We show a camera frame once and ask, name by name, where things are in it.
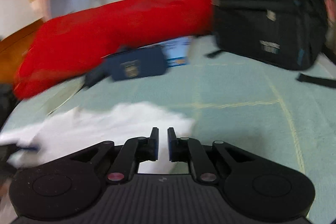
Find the white printed t-shirt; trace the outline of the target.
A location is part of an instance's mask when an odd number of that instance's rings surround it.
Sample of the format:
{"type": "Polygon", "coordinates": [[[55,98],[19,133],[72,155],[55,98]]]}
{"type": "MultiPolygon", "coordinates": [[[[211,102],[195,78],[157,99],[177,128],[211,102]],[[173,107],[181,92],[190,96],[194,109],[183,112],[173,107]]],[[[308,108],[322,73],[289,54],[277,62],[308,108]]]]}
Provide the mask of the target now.
{"type": "Polygon", "coordinates": [[[109,111],[86,111],[78,107],[47,118],[41,123],[1,133],[1,144],[36,145],[37,153],[24,153],[11,161],[15,166],[35,166],[69,155],[102,141],[115,145],[127,139],[149,136],[152,128],[159,129],[158,160],[139,166],[141,173],[169,173],[167,129],[174,128],[177,136],[189,137],[195,121],[149,102],[120,103],[109,111]]]}

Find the light green bed sheet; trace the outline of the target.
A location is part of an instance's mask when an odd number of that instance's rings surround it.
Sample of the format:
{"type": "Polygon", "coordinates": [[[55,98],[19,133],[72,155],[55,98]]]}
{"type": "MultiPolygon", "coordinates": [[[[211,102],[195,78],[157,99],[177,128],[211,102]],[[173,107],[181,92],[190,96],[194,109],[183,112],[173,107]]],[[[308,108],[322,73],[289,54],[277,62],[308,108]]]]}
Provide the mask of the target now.
{"type": "Polygon", "coordinates": [[[22,101],[1,133],[41,123],[76,107],[109,111],[120,103],[149,102],[195,121],[191,135],[204,144],[222,140],[306,174],[316,196],[313,223],[335,219],[335,90],[297,81],[286,71],[230,53],[207,58],[214,42],[191,44],[190,61],[158,77],[81,90],[51,115],[42,105],[54,89],[22,101]]]}

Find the black flat pouch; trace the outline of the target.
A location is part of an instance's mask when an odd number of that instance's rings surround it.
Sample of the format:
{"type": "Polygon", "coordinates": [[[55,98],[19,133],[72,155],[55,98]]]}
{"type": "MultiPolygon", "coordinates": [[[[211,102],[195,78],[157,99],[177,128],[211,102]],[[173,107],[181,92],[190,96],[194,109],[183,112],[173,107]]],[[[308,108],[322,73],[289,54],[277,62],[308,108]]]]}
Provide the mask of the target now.
{"type": "Polygon", "coordinates": [[[103,79],[107,78],[109,73],[106,71],[103,65],[99,65],[89,71],[84,76],[84,88],[91,88],[92,86],[96,85],[103,79]]]}

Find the navy mickey pouch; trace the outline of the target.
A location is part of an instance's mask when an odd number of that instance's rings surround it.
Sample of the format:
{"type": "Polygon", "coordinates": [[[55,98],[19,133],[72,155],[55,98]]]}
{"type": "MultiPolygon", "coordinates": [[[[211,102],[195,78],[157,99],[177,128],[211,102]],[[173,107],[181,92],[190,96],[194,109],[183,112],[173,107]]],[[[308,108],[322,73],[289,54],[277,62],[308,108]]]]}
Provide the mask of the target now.
{"type": "Polygon", "coordinates": [[[162,47],[151,46],[110,55],[103,68],[114,81],[124,81],[164,75],[168,65],[162,47]]]}

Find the blue white small box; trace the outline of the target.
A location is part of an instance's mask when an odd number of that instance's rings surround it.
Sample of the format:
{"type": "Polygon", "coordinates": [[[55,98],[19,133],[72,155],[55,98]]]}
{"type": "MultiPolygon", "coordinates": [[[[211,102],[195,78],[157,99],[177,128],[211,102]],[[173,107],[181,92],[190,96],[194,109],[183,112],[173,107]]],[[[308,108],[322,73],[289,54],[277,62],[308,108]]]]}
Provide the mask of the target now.
{"type": "Polygon", "coordinates": [[[189,63],[188,54],[189,47],[193,41],[192,36],[184,36],[152,44],[152,46],[160,46],[168,67],[179,67],[189,63]]]}

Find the red quilt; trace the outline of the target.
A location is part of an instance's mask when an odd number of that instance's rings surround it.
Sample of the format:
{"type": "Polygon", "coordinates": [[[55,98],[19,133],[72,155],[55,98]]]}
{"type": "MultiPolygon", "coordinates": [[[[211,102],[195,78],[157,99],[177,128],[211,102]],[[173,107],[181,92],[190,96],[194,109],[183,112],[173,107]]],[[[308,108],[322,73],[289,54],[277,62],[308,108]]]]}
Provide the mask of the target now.
{"type": "Polygon", "coordinates": [[[30,98],[83,75],[123,46],[205,35],[212,27],[212,0],[122,0],[53,18],[37,30],[15,72],[14,95],[30,98]]]}

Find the wooden headboard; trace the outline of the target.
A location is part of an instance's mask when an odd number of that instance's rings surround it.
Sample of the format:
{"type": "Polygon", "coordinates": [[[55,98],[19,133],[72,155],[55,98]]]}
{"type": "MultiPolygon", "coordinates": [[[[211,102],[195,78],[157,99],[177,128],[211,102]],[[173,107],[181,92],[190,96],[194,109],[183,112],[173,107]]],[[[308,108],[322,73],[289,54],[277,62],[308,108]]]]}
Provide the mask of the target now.
{"type": "Polygon", "coordinates": [[[43,23],[43,19],[38,19],[1,40],[1,84],[12,84],[14,82],[15,72],[21,65],[26,53],[30,49],[30,45],[34,41],[37,30],[43,25],[43,23]]]}

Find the black backpack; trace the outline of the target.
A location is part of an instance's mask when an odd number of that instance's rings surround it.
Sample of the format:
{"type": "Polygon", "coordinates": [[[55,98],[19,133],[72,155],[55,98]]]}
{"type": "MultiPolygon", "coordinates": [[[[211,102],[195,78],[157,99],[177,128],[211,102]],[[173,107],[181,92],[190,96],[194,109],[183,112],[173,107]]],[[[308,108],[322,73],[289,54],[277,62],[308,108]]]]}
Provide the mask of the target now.
{"type": "Polygon", "coordinates": [[[315,63],[327,29],[325,0],[214,0],[221,50],[291,71],[315,63]]]}

